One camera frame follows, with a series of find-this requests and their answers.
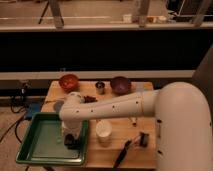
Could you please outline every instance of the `black wall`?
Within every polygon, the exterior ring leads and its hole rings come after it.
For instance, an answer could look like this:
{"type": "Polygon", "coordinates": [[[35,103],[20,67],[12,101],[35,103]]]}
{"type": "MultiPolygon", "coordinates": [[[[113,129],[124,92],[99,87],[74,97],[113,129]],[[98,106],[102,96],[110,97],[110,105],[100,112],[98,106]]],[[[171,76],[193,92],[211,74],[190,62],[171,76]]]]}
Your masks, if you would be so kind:
{"type": "Polygon", "coordinates": [[[196,69],[211,29],[0,33],[0,72],[196,69]]]}

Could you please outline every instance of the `orange bowl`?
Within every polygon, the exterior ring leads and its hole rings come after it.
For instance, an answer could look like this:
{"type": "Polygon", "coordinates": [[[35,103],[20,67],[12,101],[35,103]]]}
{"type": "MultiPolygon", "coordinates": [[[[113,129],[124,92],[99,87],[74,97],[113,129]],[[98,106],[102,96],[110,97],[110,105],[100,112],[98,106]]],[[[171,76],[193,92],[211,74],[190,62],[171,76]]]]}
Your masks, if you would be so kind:
{"type": "Polygon", "coordinates": [[[78,77],[74,74],[67,74],[59,79],[61,88],[69,93],[78,87],[78,77]]]}

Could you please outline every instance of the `purple bowl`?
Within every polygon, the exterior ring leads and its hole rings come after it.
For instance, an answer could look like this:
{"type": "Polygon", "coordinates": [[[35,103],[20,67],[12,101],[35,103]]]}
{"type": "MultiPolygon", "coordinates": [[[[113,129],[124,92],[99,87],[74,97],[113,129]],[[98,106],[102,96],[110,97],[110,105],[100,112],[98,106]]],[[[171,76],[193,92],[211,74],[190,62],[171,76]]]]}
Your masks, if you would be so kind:
{"type": "Polygon", "coordinates": [[[118,76],[110,81],[110,86],[115,94],[124,95],[130,93],[132,85],[130,79],[118,76]]]}

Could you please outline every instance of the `floor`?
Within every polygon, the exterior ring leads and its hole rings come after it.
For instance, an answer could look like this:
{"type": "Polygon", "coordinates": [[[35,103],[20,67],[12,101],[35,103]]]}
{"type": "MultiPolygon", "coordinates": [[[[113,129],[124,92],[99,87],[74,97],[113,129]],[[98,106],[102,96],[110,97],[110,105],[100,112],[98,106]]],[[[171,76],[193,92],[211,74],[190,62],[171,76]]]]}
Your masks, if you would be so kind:
{"type": "MultiPolygon", "coordinates": [[[[9,107],[8,102],[2,102],[0,97],[0,138],[4,132],[16,122],[25,112],[13,113],[9,107]]],[[[17,129],[17,134],[22,139],[25,131],[29,125],[29,121],[23,121],[17,129]]],[[[1,171],[24,171],[26,165],[17,164],[15,158],[19,149],[20,143],[15,137],[14,127],[8,132],[2,142],[0,142],[0,170],[1,171]]],[[[83,168],[70,168],[70,167],[53,167],[54,171],[111,171],[112,169],[83,169],[83,168]]],[[[28,171],[45,171],[43,167],[30,166],[28,171]]],[[[145,171],[143,169],[127,169],[127,171],[145,171]]]]}
{"type": "MultiPolygon", "coordinates": [[[[0,26],[38,26],[46,1],[35,1],[0,0],[0,26]]],[[[60,0],[59,5],[65,25],[121,23],[123,15],[133,11],[132,0],[60,0]]],[[[148,15],[167,16],[166,0],[151,0],[148,15]]],[[[50,25],[48,8],[40,26],[50,25]]]]}

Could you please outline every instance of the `small cup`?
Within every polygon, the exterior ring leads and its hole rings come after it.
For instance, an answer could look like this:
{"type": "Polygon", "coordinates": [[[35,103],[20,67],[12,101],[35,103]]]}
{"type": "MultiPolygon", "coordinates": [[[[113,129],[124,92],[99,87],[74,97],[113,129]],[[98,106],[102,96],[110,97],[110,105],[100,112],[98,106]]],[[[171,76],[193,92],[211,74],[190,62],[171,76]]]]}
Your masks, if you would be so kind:
{"type": "Polygon", "coordinates": [[[105,84],[104,84],[104,82],[98,81],[98,82],[95,84],[95,87],[96,87],[96,92],[97,92],[98,94],[104,94],[104,93],[105,93],[105,84]]]}
{"type": "Polygon", "coordinates": [[[100,143],[109,143],[112,126],[109,121],[101,120],[96,125],[96,136],[100,143]]]}

